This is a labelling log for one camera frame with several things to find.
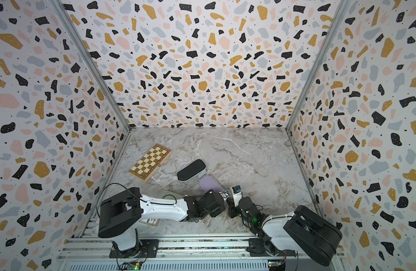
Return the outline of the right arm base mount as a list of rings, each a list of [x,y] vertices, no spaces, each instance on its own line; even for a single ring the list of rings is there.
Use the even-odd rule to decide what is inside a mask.
[[[251,238],[248,240],[247,252],[252,257],[272,256],[272,257],[284,257],[284,256],[296,256],[296,252],[293,250],[279,250],[272,245],[268,245],[262,238]]]

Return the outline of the mint green zippered sleeve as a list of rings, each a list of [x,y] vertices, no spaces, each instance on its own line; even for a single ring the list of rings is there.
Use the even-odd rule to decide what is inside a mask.
[[[161,198],[175,201],[175,200],[178,200],[179,198],[181,198],[181,196],[177,195],[176,193],[173,193],[173,192],[164,191],[161,194]]]

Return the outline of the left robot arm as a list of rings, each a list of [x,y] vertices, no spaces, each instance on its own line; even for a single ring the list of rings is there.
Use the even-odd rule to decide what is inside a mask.
[[[125,188],[101,202],[98,236],[110,238],[120,251],[128,251],[139,245],[133,228],[139,220],[198,222],[208,215],[216,217],[224,210],[225,200],[219,192],[169,200],[143,195],[138,187]]]

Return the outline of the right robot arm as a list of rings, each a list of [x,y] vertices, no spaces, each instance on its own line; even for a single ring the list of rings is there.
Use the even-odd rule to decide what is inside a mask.
[[[261,212],[248,197],[238,204],[227,199],[228,214],[239,217],[256,237],[249,240],[251,256],[284,256],[303,252],[322,266],[329,266],[343,237],[340,230],[312,210],[300,205],[286,215]]]

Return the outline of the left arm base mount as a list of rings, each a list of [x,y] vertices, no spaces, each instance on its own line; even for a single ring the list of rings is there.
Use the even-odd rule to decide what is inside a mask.
[[[159,247],[158,239],[142,239],[134,248],[121,251],[112,241],[112,249],[109,253],[111,259],[147,259],[155,258]]]

